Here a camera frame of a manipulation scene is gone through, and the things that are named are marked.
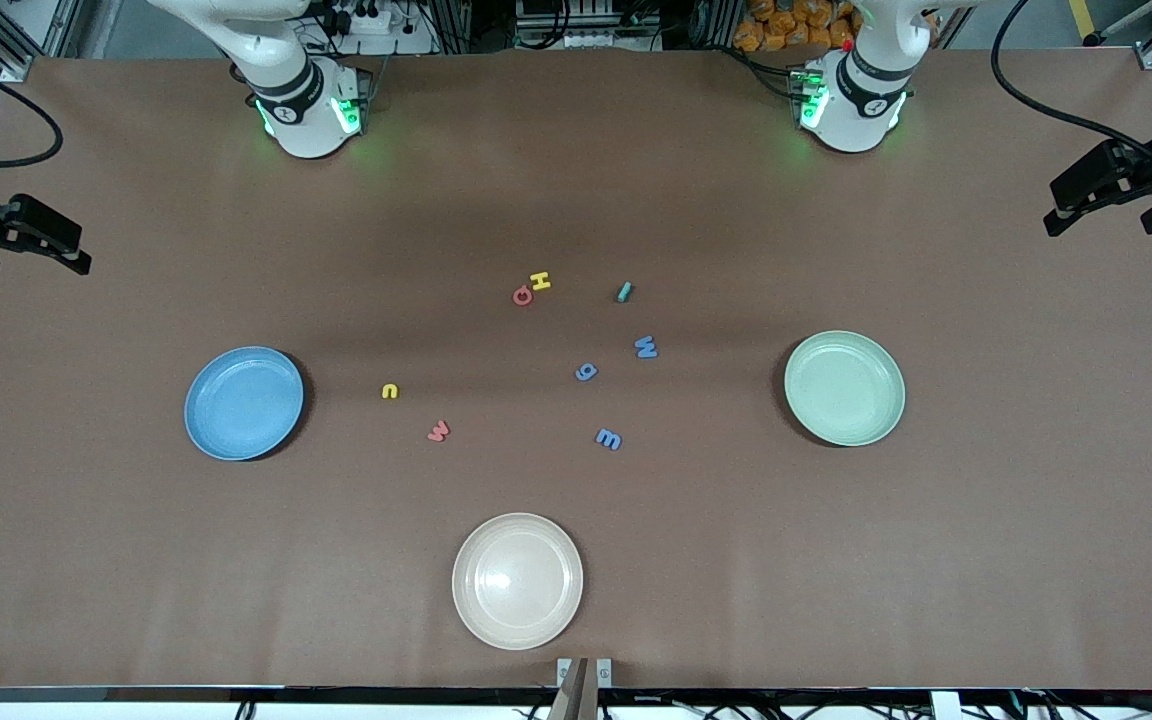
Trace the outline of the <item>blue plate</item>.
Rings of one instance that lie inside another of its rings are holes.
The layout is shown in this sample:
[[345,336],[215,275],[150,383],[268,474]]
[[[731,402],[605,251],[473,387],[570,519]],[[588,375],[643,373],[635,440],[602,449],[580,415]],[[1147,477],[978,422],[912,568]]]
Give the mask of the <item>blue plate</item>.
[[191,382],[183,407],[185,434],[209,457],[253,461],[291,437],[305,402],[305,379],[291,357],[264,346],[233,348]]

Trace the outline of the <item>green plate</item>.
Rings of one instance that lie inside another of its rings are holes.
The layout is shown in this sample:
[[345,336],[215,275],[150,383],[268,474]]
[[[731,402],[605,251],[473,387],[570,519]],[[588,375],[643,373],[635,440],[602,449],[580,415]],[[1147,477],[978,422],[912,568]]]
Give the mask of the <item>green plate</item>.
[[824,442],[861,447],[890,435],[905,411],[905,379],[890,353],[851,331],[823,331],[788,355],[783,396]]

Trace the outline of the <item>orange snack pile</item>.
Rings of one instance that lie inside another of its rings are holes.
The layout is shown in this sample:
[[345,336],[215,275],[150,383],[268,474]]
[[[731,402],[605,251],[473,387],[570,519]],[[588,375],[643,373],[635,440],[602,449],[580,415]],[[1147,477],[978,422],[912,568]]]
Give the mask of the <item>orange snack pile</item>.
[[732,45],[744,53],[797,45],[850,50],[863,22],[849,0],[744,0]]

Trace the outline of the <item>white power strip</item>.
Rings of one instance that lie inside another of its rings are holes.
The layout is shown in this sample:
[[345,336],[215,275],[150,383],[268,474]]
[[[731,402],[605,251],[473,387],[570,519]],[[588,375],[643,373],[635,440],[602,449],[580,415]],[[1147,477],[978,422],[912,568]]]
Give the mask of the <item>white power strip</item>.
[[314,0],[326,47],[344,55],[431,55],[440,50],[419,0]]

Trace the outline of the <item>black table edge strip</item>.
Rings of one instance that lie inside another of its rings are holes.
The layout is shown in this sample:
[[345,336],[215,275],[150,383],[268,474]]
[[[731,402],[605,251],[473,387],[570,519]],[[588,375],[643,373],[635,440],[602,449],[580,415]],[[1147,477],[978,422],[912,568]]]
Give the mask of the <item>black table edge strip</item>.
[[[220,685],[37,685],[0,687],[0,703],[12,702],[287,702],[329,705],[539,705],[553,700],[552,688],[435,687],[220,687]],[[1056,705],[1152,710],[1149,691],[1046,691]],[[600,692],[613,705],[647,700],[781,702],[783,705],[929,705],[929,689],[738,689],[738,688],[609,688]]]

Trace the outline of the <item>black equipment rack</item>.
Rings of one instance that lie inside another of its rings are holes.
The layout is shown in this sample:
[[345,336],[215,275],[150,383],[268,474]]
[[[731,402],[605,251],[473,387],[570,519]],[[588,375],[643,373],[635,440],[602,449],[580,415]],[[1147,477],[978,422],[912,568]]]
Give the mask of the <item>black equipment rack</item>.
[[660,0],[515,0],[511,46],[522,50],[664,50]]

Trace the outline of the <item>cream plate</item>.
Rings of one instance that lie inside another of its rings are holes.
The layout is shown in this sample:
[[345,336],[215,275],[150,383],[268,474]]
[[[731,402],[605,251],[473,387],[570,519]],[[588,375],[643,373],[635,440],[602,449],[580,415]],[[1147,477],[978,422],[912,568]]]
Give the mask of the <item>cream plate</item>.
[[566,530],[531,511],[507,511],[467,536],[454,559],[454,609],[490,647],[543,647],[571,624],[584,568]]

